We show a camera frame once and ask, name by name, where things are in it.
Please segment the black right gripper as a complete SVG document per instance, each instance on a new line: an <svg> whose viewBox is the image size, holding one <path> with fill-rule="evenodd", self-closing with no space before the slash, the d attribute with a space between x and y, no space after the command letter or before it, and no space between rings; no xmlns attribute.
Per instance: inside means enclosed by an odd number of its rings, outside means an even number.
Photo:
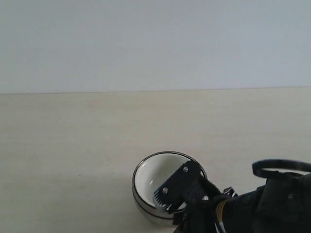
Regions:
<svg viewBox="0 0 311 233"><path fill-rule="evenodd" d="M187 203L184 218L174 233L223 233L216 214L216 207L223 200L224 196L219 195Z"/></svg>

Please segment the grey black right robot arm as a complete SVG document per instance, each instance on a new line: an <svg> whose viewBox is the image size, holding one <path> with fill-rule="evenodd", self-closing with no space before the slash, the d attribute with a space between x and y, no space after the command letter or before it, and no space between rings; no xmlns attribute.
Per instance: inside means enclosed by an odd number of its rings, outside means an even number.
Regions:
<svg viewBox="0 0 311 233"><path fill-rule="evenodd" d="M176 233L309 233L311 176L268 179L255 191L188 204Z"/></svg>

